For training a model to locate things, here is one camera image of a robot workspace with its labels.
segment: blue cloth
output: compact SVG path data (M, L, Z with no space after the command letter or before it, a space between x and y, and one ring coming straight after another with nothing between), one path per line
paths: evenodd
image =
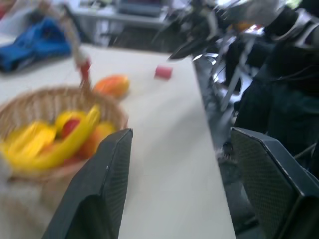
M63 32L52 19L45 18L22 33L13 44L0 47L0 70L10 72L45 58L70 54Z

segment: banana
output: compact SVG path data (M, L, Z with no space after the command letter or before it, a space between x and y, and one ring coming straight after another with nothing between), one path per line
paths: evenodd
M68 137L54 151L33 158L26 158L25 155L12 152L5 144L0 145L0 151L4 158L17 172L43 171L57 167L64 160L72 157L75 152L87 140L100 120L100 111L97 106L91 108L84 119L68 135Z

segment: orange fruit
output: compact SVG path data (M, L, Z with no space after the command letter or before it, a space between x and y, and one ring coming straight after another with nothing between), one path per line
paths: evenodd
M130 81L126 75L111 75L102 78L93 88L94 92L102 95L123 97L130 86Z

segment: wicker basket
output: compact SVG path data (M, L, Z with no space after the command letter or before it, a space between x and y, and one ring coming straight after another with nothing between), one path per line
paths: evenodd
M101 120L112 122L118 130L127 126L127 116L111 97L106 97L91 91L89 68L87 57L81 52L79 39L74 25L63 11L58 11L44 0L38 0L38 8L41 12L56 19L64 31L66 39L70 42L72 54L77 68L81 72L80 87L60 87L41 89L35 92L17 96L15 99L0 106L0 140L14 129L28 125L36 120L54 122L56 117L63 111L85 111L88 112L94 105L99 105ZM0 165L2 173L5 171L7 178L18 177L24 179L50 179L75 174L83 165L79 162L64 168L53 169L45 174L37 175L15 175L9 170L5 163Z

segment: basket handle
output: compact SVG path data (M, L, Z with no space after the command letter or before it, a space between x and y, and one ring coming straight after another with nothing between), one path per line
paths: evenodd
M63 31L66 40L71 46L72 55L75 61L77 69L79 69L81 74L81 84L80 88L83 90L90 90L90 74L89 69L91 66L90 60L85 54L81 51L80 48L80 39L77 34L76 27L73 21L68 17L64 9L59 10L47 0L10 0L11 6L9 12L14 13L20 8L25 8L30 5L36 6L41 13L46 16L49 16L57 21L61 30Z

